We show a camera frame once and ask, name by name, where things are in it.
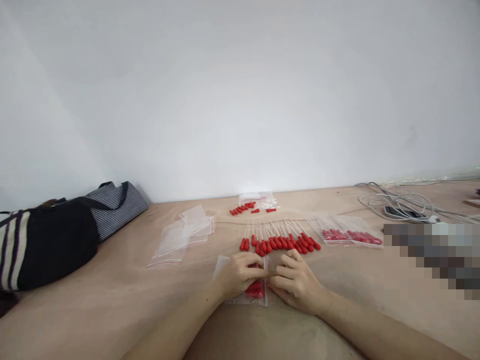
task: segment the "black bag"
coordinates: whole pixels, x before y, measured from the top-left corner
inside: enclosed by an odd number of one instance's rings
[[[97,253],[88,207],[72,200],[14,211],[0,221],[0,289],[30,290],[74,272]]]
[[[149,208],[128,181],[86,196],[0,214],[0,290],[30,290],[52,283],[89,262],[100,241]]]

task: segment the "white cable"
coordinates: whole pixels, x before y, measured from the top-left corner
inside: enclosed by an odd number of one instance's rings
[[[407,191],[406,194],[399,194],[399,193],[390,191],[387,188],[383,188],[380,185],[376,184],[375,182],[369,182],[369,183],[362,182],[362,183],[356,184],[355,186],[369,186],[369,187],[374,187],[379,189],[382,193],[365,195],[360,197],[358,201],[362,205],[366,206],[371,211],[376,213],[378,216],[390,221],[411,221],[416,223],[424,223],[425,221],[429,221],[431,216],[433,216],[434,213],[438,213],[439,215],[443,215],[455,221],[460,221],[460,222],[470,223],[470,224],[480,224],[479,220],[474,219],[474,218],[480,217],[480,215],[468,216],[458,212],[444,210],[442,208],[434,206],[427,197],[418,193],[410,192],[406,189],[404,189]],[[376,198],[368,202],[365,202],[364,199],[368,197],[376,197]],[[413,205],[414,207],[421,208],[421,210],[415,210],[407,203]],[[410,216],[407,212],[402,211],[402,214],[399,216],[402,216],[403,218],[395,219],[392,217],[388,217],[373,208],[373,206],[385,205],[385,204],[388,204],[393,208],[399,208],[400,210],[404,208],[410,211],[420,213],[422,215],[424,215],[425,211],[429,211],[429,214],[425,214],[423,217],[413,217],[413,216]]]

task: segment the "hand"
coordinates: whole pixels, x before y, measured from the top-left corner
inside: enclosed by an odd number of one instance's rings
[[[247,267],[251,264],[258,264],[260,267]],[[222,302],[234,298],[247,290],[255,280],[269,276],[263,267],[264,260],[255,253],[235,254],[228,260],[220,274],[212,280],[212,286]]]
[[[270,278],[269,286],[288,305],[320,317],[328,311],[328,290],[320,285],[296,249],[281,256],[276,272],[278,276]]]

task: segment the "white wall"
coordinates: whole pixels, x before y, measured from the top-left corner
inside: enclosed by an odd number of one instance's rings
[[[0,49],[0,211],[82,195],[105,181],[2,3]]]
[[[83,139],[78,156],[154,202],[478,164],[474,0],[0,1],[69,114],[71,128],[55,131]],[[18,77],[9,86],[30,79]],[[33,122],[25,109],[8,111]],[[43,162],[75,177],[57,163]],[[80,180],[62,195],[99,182]]]

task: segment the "clear plastic bag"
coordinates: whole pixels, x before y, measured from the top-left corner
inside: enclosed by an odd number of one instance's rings
[[[238,196],[239,206],[253,202],[256,202],[256,208],[261,210],[280,208],[280,206],[277,205],[277,199],[274,198],[274,194],[271,191],[248,192]]]
[[[189,245],[207,242],[215,231],[216,217],[207,216],[199,205],[180,215],[180,220],[166,226],[161,232],[160,244],[147,265],[179,264]]]
[[[219,255],[216,261],[215,271],[213,272],[212,279],[215,279],[217,275],[222,271],[224,266],[228,263],[229,257]],[[250,265],[251,267],[257,267],[257,264]],[[263,258],[263,267],[267,269],[269,266],[269,257],[268,255]],[[239,296],[225,301],[225,304],[242,304],[242,305],[252,305],[257,304],[260,306],[269,305],[269,294],[267,292],[267,280],[258,279],[253,284],[251,284],[248,289],[241,293]]]
[[[384,247],[383,240],[374,233],[361,217],[314,214],[305,217],[305,219],[326,245]]]
[[[187,246],[169,252],[165,255],[154,255],[148,265],[147,268],[152,267],[154,265],[160,264],[180,264],[184,258],[185,252],[187,251]]]

